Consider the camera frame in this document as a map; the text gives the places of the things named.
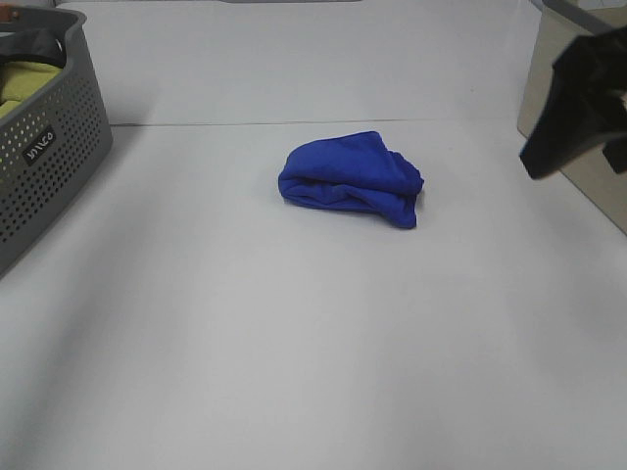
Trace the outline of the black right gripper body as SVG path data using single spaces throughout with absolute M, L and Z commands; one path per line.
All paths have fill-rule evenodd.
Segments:
M 558 147 L 570 162 L 593 146 L 626 171 L 626 28 L 578 36 L 554 63 Z

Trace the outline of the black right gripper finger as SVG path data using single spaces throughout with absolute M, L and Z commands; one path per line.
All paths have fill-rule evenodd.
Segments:
M 520 152 L 528 175 L 545 178 L 612 133 L 612 93 L 606 72 L 565 77 L 555 72 L 548 98 Z

